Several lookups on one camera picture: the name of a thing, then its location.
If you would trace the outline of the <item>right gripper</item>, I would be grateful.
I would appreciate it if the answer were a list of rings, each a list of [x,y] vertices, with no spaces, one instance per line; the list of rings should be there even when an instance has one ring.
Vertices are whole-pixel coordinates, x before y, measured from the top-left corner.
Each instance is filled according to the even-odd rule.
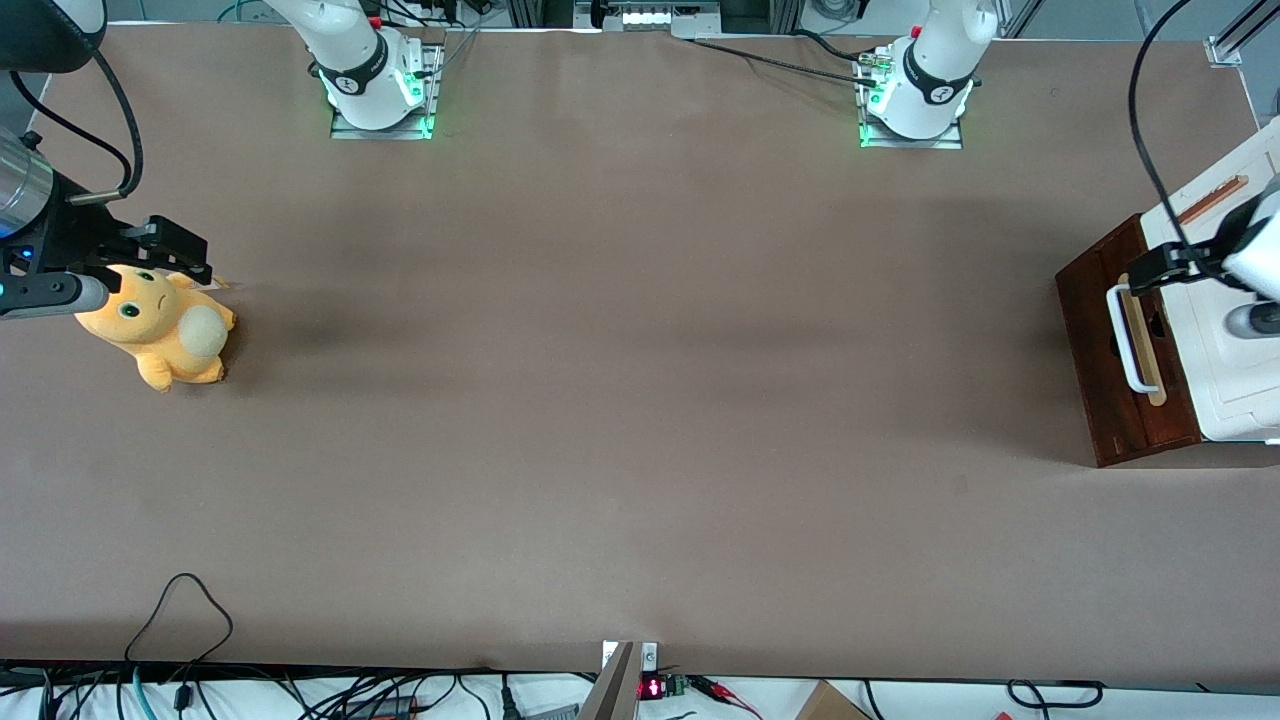
[[[92,277],[109,291],[137,281],[214,284],[206,240],[166,217],[148,217],[131,227],[104,206],[76,206],[68,192],[79,188],[61,173],[52,174],[45,208],[20,229],[3,236],[4,275],[13,269],[26,275],[70,272]],[[137,258],[125,249],[123,231]]]

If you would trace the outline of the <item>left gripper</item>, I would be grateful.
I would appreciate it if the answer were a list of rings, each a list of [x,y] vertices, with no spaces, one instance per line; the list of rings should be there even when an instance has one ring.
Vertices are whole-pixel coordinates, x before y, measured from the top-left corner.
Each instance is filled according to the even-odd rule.
[[[1213,240],[1167,242],[1130,261],[1130,295],[1140,297],[1181,283],[1183,269],[1220,269],[1225,278],[1260,297],[1279,301],[1279,178],[1234,208]]]

